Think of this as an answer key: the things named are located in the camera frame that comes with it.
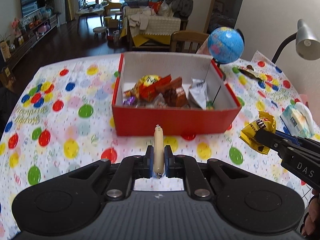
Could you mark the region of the person right hand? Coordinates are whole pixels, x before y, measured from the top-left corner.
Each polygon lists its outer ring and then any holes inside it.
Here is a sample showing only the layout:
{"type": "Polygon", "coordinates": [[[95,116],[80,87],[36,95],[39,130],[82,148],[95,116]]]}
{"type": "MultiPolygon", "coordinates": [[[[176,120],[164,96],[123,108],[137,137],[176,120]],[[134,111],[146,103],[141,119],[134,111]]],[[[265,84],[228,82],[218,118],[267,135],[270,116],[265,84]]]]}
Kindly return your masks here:
{"type": "Polygon", "coordinates": [[[308,210],[305,214],[300,233],[303,237],[319,238],[319,191],[312,189],[312,198],[308,204],[308,210]]]}

